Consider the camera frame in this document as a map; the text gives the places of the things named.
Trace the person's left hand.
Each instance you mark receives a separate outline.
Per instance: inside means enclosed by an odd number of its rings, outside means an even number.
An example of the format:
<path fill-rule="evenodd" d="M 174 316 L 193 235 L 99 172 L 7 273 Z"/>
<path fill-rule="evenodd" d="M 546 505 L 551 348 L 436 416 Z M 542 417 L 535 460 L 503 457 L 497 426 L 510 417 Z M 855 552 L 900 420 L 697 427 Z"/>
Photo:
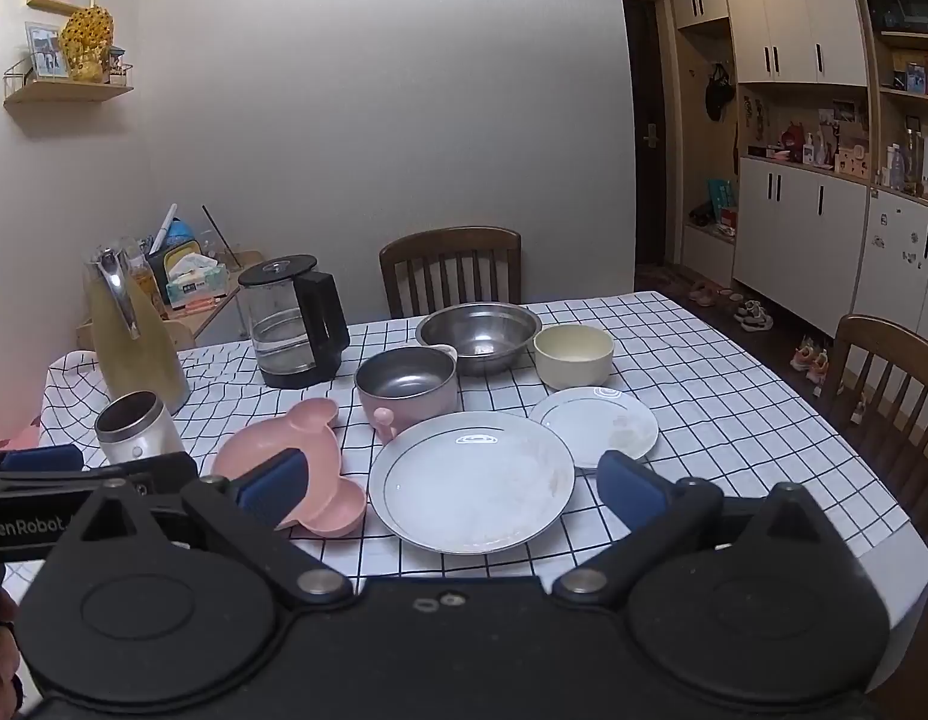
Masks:
<path fill-rule="evenodd" d="M 0 720 L 10 720 L 18 712 L 15 676 L 20 668 L 20 651 L 13 633 L 16 606 L 11 596 L 0 590 Z"/>

